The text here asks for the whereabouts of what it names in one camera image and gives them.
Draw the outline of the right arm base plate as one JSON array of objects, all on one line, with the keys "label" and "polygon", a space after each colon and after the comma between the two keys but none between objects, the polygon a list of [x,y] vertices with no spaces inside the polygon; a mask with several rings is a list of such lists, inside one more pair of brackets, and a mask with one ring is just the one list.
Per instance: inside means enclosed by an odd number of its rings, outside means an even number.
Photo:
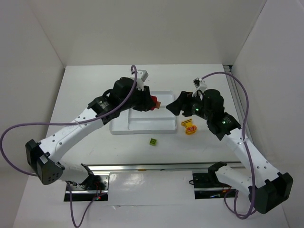
[{"label": "right arm base plate", "polygon": [[194,197],[196,200],[220,199],[225,196],[233,198],[236,194],[236,190],[227,184],[220,182],[213,183],[206,172],[193,173],[189,184],[194,187]]}]

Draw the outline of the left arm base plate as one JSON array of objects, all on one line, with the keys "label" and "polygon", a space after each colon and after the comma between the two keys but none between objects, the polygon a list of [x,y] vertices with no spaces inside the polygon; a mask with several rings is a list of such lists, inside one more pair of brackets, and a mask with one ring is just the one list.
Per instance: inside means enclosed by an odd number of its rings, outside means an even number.
[{"label": "left arm base plate", "polygon": [[73,202],[89,202],[93,198],[95,201],[108,201],[108,188],[110,172],[96,172],[99,179],[94,180],[89,186],[69,182],[72,192]]}]

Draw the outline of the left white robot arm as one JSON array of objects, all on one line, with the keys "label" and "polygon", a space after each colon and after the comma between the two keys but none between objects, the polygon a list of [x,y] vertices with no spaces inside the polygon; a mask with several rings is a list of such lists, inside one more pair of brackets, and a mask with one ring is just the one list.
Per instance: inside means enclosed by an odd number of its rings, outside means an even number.
[{"label": "left white robot arm", "polygon": [[155,109],[157,97],[150,94],[149,87],[136,86],[137,83],[133,79],[120,78],[112,89],[106,90],[102,96],[91,101],[70,126],[40,142],[30,140],[26,143],[28,164],[42,184],[49,185],[63,180],[89,188],[100,182],[101,179],[95,176],[87,165],[68,164],[62,162],[61,158],[90,133],[119,117],[121,112],[128,109],[140,112]]}]

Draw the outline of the green lego brick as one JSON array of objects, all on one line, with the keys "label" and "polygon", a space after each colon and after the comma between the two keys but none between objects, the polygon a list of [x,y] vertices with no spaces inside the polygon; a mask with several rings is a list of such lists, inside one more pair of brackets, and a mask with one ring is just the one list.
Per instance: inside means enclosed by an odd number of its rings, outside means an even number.
[{"label": "green lego brick", "polygon": [[150,142],[149,142],[149,145],[151,145],[151,146],[156,146],[156,145],[157,145],[157,140],[154,139],[154,138],[151,138],[151,139],[150,139]]}]

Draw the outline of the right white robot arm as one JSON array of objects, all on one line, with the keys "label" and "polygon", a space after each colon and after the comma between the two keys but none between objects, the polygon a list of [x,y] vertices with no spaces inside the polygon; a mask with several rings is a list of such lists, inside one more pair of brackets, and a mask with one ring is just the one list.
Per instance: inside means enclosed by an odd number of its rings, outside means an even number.
[{"label": "right white robot arm", "polygon": [[227,184],[248,196],[261,214],[289,198],[293,178],[274,167],[247,138],[239,122],[225,112],[224,99],[218,90],[208,89],[202,95],[182,91],[166,109],[175,116],[196,115],[206,120],[208,129],[235,153],[251,173],[246,176],[225,162],[217,162],[208,168],[214,182]]}]

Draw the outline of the red lego brick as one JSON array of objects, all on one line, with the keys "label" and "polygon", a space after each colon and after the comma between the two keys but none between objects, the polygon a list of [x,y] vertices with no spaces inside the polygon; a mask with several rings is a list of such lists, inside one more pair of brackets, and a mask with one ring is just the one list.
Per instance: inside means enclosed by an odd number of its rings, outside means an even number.
[{"label": "red lego brick", "polygon": [[155,97],[155,96],[151,96],[151,99],[152,99],[152,101],[153,101],[153,103],[154,103],[154,106],[151,108],[151,111],[153,111],[153,110],[155,109],[155,105],[156,105],[156,102],[157,102],[158,100],[157,100],[157,97]]}]

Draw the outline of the yellow lego piece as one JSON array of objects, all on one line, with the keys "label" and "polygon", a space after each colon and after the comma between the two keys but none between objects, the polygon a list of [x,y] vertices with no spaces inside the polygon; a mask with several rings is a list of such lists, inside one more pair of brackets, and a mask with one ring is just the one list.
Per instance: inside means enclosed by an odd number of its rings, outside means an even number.
[{"label": "yellow lego piece", "polygon": [[185,127],[185,133],[187,135],[192,135],[197,131],[197,127],[193,124],[192,118],[182,121],[181,126]]}]

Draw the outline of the tan lego brick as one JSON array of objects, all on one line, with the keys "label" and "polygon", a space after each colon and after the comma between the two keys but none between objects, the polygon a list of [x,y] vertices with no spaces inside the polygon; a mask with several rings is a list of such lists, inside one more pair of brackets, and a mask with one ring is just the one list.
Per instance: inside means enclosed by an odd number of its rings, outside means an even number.
[{"label": "tan lego brick", "polygon": [[157,102],[156,102],[156,105],[155,105],[155,108],[156,108],[156,109],[160,109],[160,106],[161,106],[161,102],[157,101]]}]

